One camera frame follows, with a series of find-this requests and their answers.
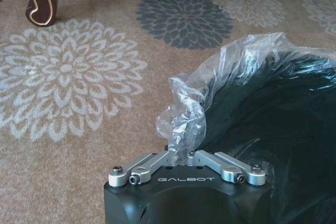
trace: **gray flower pattern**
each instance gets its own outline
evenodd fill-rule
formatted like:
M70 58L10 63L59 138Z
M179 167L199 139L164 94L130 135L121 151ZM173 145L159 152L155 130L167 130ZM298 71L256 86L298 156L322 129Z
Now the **gray flower pattern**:
M303 0L311 20L317 21L328 34L336 35L336 0Z
M137 14L143 29L177 48L218 47L232 29L229 15L211 0L144 0Z

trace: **clear plastic bag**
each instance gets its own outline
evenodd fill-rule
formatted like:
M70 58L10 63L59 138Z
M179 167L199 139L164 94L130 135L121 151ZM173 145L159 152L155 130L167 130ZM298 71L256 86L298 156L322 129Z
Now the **clear plastic bag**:
M336 223L336 53L283 33L249 35L191 74L170 78L174 105L157 131L175 164L197 148L257 163L272 223Z

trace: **bolt head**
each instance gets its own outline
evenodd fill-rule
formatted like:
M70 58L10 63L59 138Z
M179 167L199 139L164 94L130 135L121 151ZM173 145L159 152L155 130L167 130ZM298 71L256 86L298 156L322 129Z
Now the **bolt head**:
M138 175L131 175L128 179L131 185L135 186L140 181L140 177Z
M237 176L237 183L242 184L245 182L245 176L243 174L239 174Z
M121 174L121 173L122 173L122 166L117 165L113 168L113 174L114 175L118 175L118 174Z
M260 165L251 165L251 171L253 173L259 173L261 171Z

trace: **silver metal linkage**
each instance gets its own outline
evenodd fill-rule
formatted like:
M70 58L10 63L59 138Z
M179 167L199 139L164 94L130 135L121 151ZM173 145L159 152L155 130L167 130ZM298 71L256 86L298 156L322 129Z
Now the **silver metal linkage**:
M245 181L245 176L239 167L229 164L206 151L195 152L192 163L195 166L206 165L216 173L220 174L224 181L234 184L241 184Z
M266 182L266 174L258 165L249 166L223 152L217 152L214 156L228 162L231 165L238 166L242 171L249 184L254 186L262 186Z
M127 183L131 176L132 169L135 166L141 165L150 160L154 155L152 153L143 154L137 159L133 160L125 167L115 166L109 174L109 184L113 187L123 186Z
M131 185L140 185L151 180L152 174L161 166L168 165L174 152L164 151L152 157L144 164L132 169L129 182Z
M144 154L125 167L115 166L109 174L109 184L112 187L120 187L127 181L131 185L146 183L161 166L170 165L174 154L175 152L171 151ZM220 174L224 181L234 184L241 184L247 180L251 185L262 186L266 182L266 174L260 166L249 166L223 152L190 152L187 165L207 166Z

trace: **floor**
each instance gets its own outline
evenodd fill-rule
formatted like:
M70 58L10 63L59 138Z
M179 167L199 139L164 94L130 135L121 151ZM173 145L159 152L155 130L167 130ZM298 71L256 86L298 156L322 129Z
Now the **floor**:
M336 50L336 0L0 0L0 223L104 223L113 165L166 140L168 78L247 34Z

